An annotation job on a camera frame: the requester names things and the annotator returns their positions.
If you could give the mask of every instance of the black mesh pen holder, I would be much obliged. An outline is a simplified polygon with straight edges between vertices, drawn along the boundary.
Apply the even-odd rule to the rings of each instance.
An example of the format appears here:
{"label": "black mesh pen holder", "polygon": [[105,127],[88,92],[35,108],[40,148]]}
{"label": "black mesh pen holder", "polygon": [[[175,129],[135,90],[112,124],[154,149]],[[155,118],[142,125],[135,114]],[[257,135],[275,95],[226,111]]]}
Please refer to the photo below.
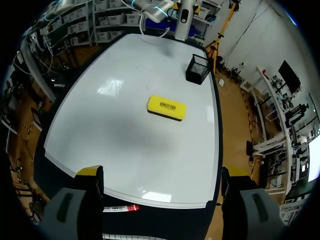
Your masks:
{"label": "black mesh pen holder", "polygon": [[191,83],[201,85],[208,73],[208,60],[202,56],[192,54],[191,62],[185,72],[185,79]]}

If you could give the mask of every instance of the whiteboard table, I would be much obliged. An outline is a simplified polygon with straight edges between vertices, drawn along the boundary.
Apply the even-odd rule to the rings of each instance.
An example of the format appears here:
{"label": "whiteboard table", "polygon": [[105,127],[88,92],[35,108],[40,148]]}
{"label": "whiteboard table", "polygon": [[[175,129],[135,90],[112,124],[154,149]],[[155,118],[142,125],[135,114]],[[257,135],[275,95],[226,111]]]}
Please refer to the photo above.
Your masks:
{"label": "whiteboard table", "polygon": [[[221,126],[211,74],[202,85],[185,79],[192,54],[206,56],[183,42],[125,35],[64,98],[45,139],[45,156],[71,177],[102,165],[104,193],[121,200],[204,208],[219,191]],[[151,95],[186,104],[185,118],[148,113]]]}

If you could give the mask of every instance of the wooden floor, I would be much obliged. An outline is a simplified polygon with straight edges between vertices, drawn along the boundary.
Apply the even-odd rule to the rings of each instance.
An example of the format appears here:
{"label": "wooden floor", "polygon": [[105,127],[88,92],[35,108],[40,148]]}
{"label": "wooden floor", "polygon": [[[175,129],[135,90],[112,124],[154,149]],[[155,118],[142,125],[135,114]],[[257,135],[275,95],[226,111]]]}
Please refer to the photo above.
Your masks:
{"label": "wooden floor", "polygon": [[[98,49],[98,47],[78,48],[76,55],[79,63],[84,63]],[[259,159],[254,160],[253,168],[251,163],[249,163],[249,157],[246,155],[246,142],[251,141],[252,137],[255,141],[255,139],[259,138],[261,135],[259,128],[253,127],[252,123],[249,121],[249,116],[251,117],[251,120],[254,119],[254,116],[250,109],[247,111],[245,99],[248,96],[245,94],[243,95],[238,84],[233,83],[232,80],[227,80],[221,73],[217,73],[217,81],[221,78],[225,80],[225,85],[223,87],[218,86],[223,125],[223,165],[229,169],[231,176],[248,175],[252,176],[252,179],[258,182]],[[43,96],[43,93],[37,84],[34,83],[33,86],[36,91]],[[46,98],[44,99],[44,109],[48,110],[51,104]],[[36,108],[35,103],[27,94],[25,94],[17,107],[16,113],[26,126],[30,126],[33,120],[30,107]],[[39,135],[40,131],[34,126],[28,134],[28,131],[21,123],[18,129],[18,135],[13,135],[10,140],[10,159],[13,166],[23,167],[21,178],[28,181],[37,193],[39,193],[46,201],[49,201],[33,181],[33,159]],[[21,184],[17,183],[16,173],[12,174],[12,178],[17,185],[23,187]],[[20,199],[27,212],[30,213],[28,211],[28,203],[31,201],[31,198],[21,197]],[[222,211],[221,207],[217,206],[205,239],[220,240],[222,239],[222,232]]]}

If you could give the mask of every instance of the white cable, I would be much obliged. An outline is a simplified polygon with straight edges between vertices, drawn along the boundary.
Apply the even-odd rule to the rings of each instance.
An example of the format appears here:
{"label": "white cable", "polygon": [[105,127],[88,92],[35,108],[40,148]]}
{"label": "white cable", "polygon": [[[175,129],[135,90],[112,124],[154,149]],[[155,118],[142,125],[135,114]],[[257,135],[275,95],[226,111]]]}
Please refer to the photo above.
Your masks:
{"label": "white cable", "polygon": [[58,72],[51,70],[52,63],[53,63],[53,60],[54,60],[54,55],[53,55],[52,50],[50,49],[50,47],[49,47],[49,45],[48,45],[48,43],[47,43],[46,40],[44,41],[44,43],[45,43],[46,47],[48,48],[48,51],[49,51],[50,54],[51,54],[51,62],[50,62],[50,66],[48,67],[43,61],[41,61],[41,60],[36,56],[36,58],[40,61],[40,63],[42,63],[42,64],[48,69],[48,71],[46,71],[46,73],[44,73],[44,74],[42,74],[42,75],[47,74],[49,71],[51,71],[52,73],[55,73],[55,74],[59,74]]}
{"label": "white cable", "polygon": [[[147,4],[147,5],[145,5],[142,9],[141,9],[141,11],[140,11],[140,21],[139,21],[139,29],[140,29],[140,33],[142,34],[142,35],[145,35],[144,34],[144,32],[143,32],[143,30],[142,30],[142,20],[143,20],[143,10],[147,7],[147,6],[150,6],[150,5],[153,5],[153,6],[156,6],[156,5],[154,5],[154,4]],[[170,31],[170,27],[167,27],[166,29],[165,29],[165,32],[163,33],[163,34],[161,34],[160,36],[158,36],[158,38],[162,38],[163,36],[165,36],[168,32]]]}
{"label": "white cable", "polygon": [[22,72],[24,72],[25,74],[29,74],[32,75],[30,72],[26,72],[24,71],[21,67],[19,67],[15,62],[13,62],[13,65],[15,65],[18,69],[20,69]]}
{"label": "white cable", "polygon": [[54,55],[55,57],[56,56],[59,56],[60,54],[62,54],[64,51],[66,50],[66,48],[64,48],[61,52],[59,52],[58,54]]}

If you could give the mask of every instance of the red and white marker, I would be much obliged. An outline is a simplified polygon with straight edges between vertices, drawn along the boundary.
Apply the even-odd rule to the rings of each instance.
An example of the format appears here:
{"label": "red and white marker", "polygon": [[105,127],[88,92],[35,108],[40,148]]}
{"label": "red and white marker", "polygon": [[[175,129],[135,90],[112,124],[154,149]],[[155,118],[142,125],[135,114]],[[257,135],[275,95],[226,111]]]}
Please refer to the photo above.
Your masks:
{"label": "red and white marker", "polygon": [[106,206],[103,209],[104,213],[120,213],[120,212],[131,212],[139,210],[139,205],[131,205],[131,206]]}

